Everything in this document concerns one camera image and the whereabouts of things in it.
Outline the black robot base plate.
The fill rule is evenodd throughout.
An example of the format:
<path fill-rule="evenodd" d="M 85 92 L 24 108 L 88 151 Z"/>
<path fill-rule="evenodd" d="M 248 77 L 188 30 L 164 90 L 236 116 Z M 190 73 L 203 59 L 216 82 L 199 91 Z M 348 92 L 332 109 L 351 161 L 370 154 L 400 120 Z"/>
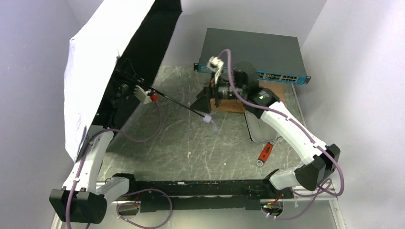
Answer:
<path fill-rule="evenodd" d="M 135 181 L 119 201 L 137 201 L 142 213 L 158 210 L 243 208 L 260 210 L 261 204 L 292 199 L 289 188 L 275 189 L 267 179 Z"/>

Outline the black umbrella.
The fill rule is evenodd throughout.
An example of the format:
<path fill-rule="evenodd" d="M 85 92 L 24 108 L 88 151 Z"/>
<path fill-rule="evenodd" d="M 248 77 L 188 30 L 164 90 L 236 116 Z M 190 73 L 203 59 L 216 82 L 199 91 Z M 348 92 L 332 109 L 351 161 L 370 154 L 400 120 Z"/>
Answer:
<path fill-rule="evenodd" d="M 69 41 L 64 72 L 65 149 L 76 160 L 115 70 L 151 85 L 182 13 L 179 0 L 105 0 Z"/>

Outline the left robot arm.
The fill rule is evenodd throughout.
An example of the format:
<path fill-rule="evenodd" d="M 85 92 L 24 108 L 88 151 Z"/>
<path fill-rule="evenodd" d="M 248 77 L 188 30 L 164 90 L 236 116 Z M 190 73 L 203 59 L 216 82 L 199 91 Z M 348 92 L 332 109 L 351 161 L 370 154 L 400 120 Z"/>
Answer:
<path fill-rule="evenodd" d="M 108 206 L 133 189 L 133 174 L 117 173 L 100 187 L 97 177 L 108 145 L 119 129 L 103 129 L 96 126 L 96 132 L 85 140 L 84 153 L 75 163 L 61 189 L 53 189 L 49 201 L 59 219 L 70 229 L 72 223 L 91 224 L 103 221 Z"/>

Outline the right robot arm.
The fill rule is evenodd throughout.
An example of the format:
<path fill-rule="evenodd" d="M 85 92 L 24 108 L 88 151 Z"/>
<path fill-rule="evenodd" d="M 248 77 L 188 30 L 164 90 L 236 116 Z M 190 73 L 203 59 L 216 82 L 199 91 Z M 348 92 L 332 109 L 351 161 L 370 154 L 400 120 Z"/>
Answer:
<path fill-rule="evenodd" d="M 211 101 L 219 107 L 222 100 L 239 100 L 246 111 L 272 127 L 298 154 L 301 160 L 299 166 L 276 170 L 270 175 L 273 188 L 281 190 L 302 186 L 314 191 L 338 168 L 340 149 L 335 144 L 326 145 L 311 134 L 274 92 L 260 86 L 251 63 L 240 62 L 228 69 L 226 80 L 222 77 L 222 60 L 212 57 L 206 66 L 212 75 L 208 85 L 191 104 L 192 110 L 209 114 Z"/>

